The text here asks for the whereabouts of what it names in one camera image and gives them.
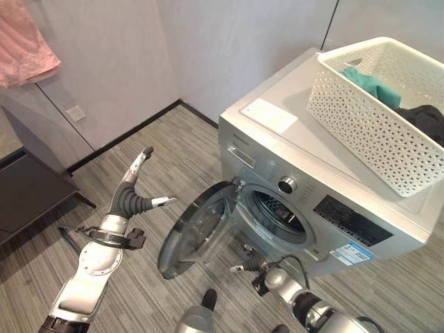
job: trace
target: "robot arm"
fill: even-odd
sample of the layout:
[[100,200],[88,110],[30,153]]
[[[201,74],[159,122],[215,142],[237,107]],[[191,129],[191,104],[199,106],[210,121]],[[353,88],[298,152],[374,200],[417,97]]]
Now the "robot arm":
[[[287,311],[310,333],[368,333],[360,322],[372,323],[379,332],[382,328],[367,317],[355,319],[321,300],[309,290],[309,281],[302,262],[292,255],[278,262],[267,262],[265,257],[254,248],[245,245],[248,260],[233,266],[230,270],[254,271],[259,274],[252,281],[256,292],[263,296],[272,293]],[[292,265],[285,264],[288,258],[298,262],[305,278],[305,286],[294,277]]]
[[266,272],[264,284],[309,332],[368,333],[356,319],[321,300],[278,265]]
[[129,219],[154,207],[175,202],[177,198],[142,198],[135,193],[138,173],[153,148],[144,149],[131,164],[112,199],[110,211],[98,228],[77,228],[89,242],[78,258],[76,274],[65,283],[39,333],[85,333],[97,313],[108,279],[119,267],[123,249],[144,245],[144,231],[133,229],[125,237]]

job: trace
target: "hanging towel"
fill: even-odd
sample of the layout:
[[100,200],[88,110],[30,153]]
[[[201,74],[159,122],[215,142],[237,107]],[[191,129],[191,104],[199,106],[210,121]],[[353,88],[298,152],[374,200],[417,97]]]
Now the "hanging towel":
[[348,80],[361,87],[380,102],[387,105],[390,109],[397,109],[401,104],[401,96],[390,87],[379,81],[377,78],[365,75],[359,72],[353,66],[340,71]]
[[20,0],[0,0],[0,85],[37,82],[54,75],[59,66]]

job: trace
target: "laundry basket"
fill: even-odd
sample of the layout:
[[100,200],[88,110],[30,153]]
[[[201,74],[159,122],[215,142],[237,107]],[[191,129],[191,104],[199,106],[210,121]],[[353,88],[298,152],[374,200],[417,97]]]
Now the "laundry basket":
[[403,197],[444,178],[444,148],[339,72],[355,66],[397,91],[401,108],[444,111],[444,65],[387,37],[318,56],[309,112]]

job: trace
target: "teal clothing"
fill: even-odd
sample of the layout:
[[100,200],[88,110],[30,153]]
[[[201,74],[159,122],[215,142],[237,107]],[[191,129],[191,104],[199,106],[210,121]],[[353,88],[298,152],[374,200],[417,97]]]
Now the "teal clothing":
[[347,67],[343,71],[340,71],[348,80],[352,81],[355,85],[364,89],[373,97],[377,98],[383,104],[387,105],[390,109],[398,109],[401,105],[401,95],[395,90],[386,86],[370,75],[360,73],[353,66]]

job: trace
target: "open washing machine door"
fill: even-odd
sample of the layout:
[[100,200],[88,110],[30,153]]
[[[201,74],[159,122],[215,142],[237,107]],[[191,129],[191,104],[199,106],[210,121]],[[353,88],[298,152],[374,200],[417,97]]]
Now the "open washing machine door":
[[165,279],[184,273],[195,262],[208,262],[235,233],[231,214],[240,186],[219,182],[203,192],[180,216],[163,243],[157,267]]

